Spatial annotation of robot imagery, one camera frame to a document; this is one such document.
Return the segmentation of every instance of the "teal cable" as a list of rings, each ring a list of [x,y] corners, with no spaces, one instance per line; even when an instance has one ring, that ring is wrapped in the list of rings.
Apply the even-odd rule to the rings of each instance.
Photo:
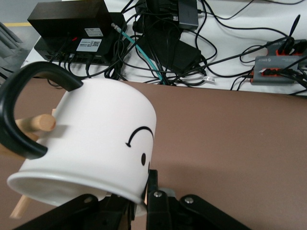
[[[128,36],[128,34],[126,34],[118,25],[112,23],[111,26],[120,34],[122,34],[124,37],[126,37],[132,44],[135,44],[135,41]],[[154,65],[154,63],[149,59],[149,57],[144,53],[144,51],[141,49],[141,47],[139,47],[138,44],[135,45],[135,47],[139,50],[139,52],[145,57],[145,59],[148,61],[149,65],[151,65],[151,67],[158,71],[158,69],[156,68],[156,66]],[[165,82],[162,78],[162,75],[159,72],[156,72],[159,79],[162,81],[163,85],[165,85]]]

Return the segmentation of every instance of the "brown table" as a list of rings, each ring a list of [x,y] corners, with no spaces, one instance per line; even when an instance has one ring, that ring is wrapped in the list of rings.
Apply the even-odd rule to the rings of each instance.
[[[151,168],[177,198],[196,194],[255,230],[307,228],[307,101],[266,93],[129,83],[157,113]],[[33,79],[15,118],[50,113],[64,90]],[[0,156],[0,225],[11,229],[53,208],[33,202],[8,218],[20,195],[6,185],[21,162]],[[133,230],[143,230],[138,218]]]

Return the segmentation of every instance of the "wooden peg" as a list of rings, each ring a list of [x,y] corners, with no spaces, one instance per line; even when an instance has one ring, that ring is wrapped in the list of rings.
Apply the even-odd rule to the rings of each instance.
[[[56,120],[52,115],[42,114],[35,117],[24,118],[15,120],[19,129],[24,132],[33,141],[37,141],[39,136],[31,133],[34,131],[51,131],[56,125]],[[2,155],[15,157],[20,160],[24,160],[24,157],[17,155],[16,153],[10,151],[6,147],[0,144],[0,153]]]
[[[56,125],[55,118],[49,114],[18,119],[15,122],[23,132],[51,131]]]
[[[24,215],[25,211],[28,209],[31,200],[31,198],[22,195],[13,212],[11,213],[10,218],[20,219]]]
[[[39,137],[31,132],[40,131],[40,130],[51,131],[56,125],[55,118],[48,114],[43,114],[31,118],[19,119],[16,120],[15,122],[19,127],[19,129],[34,141],[37,141]],[[8,150],[2,145],[0,145],[0,152],[4,153],[5,155],[12,155],[14,157],[24,160],[23,157],[13,153],[12,151]],[[20,219],[27,210],[31,200],[32,200],[31,198],[22,195],[16,207],[14,208],[13,212],[11,213],[10,218]]]

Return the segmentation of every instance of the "black handle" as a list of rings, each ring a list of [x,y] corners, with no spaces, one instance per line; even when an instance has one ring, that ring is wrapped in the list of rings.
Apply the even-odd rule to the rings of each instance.
[[[80,88],[83,83],[74,75],[52,63],[35,62],[12,74],[0,87],[0,143],[28,159],[44,156],[47,148],[28,138],[16,125],[14,107],[28,81],[39,74],[67,91]]]

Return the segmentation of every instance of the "black plug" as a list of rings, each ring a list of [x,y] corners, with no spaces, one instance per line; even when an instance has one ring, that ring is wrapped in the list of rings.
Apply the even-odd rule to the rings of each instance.
[[[307,49],[307,41],[300,41],[296,43],[293,49],[294,49],[294,53],[303,54]]]
[[[294,46],[294,38],[289,37],[284,43],[282,43],[282,45],[277,50],[277,53],[279,55],[282,55],[282,54],[288,55],[293,49],[293,46]]]

